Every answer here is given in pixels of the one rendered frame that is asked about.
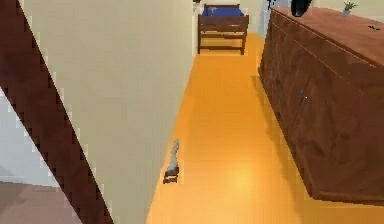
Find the small grey statue on base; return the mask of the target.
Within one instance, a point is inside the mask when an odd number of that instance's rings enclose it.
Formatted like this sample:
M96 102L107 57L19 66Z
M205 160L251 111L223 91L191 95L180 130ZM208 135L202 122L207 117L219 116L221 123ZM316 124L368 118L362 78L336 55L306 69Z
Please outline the small grey statue on base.
M163 183L176 182L179 174L179 166L177 161L177 152L179 149L179 140L174 141L173 148L171 150L170 163L164 173Z

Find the brown bed with blue mattress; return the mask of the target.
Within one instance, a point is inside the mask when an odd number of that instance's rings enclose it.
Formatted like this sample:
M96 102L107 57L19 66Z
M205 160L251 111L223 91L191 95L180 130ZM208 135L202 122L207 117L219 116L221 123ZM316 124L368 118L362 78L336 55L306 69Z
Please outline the brown bed with blue mattress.
M249 15L245 14L239 4L212 5L205 4L197 19L197 53L206 50L238 50L245 53L248 33ZM240 46L202 45L203 39L240 40Z

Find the brown wooden sideboard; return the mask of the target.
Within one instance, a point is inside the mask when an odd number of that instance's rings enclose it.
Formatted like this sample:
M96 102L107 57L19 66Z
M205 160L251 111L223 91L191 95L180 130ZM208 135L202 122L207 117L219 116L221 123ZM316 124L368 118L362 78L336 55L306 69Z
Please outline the brown wooden sideboard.
M384 23L275 7L259 74L309 195L384 204Z

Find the black vase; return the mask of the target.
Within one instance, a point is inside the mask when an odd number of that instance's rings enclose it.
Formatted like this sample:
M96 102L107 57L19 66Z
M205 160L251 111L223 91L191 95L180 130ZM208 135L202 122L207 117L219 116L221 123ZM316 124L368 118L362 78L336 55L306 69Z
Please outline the black vase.
M294 17L302 17L308 10L311 3L312 0L292 0L290 6L291 14Z

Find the small green potted plant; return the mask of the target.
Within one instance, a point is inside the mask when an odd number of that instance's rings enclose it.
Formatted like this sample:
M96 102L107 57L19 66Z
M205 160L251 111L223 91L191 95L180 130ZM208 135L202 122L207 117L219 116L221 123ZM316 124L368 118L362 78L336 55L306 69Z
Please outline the small green potted plant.
M351 1L345 2L344 3L344 10L343 10L343 16L347 17L350 13L351 10L356 8L357 4Z

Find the dark brown door frame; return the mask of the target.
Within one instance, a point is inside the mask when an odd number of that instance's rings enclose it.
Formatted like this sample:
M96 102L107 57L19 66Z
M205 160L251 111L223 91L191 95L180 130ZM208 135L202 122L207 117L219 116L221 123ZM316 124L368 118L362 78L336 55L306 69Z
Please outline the dark brown door frame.
M83 224L114 224L18 0L0 0L0 88Z

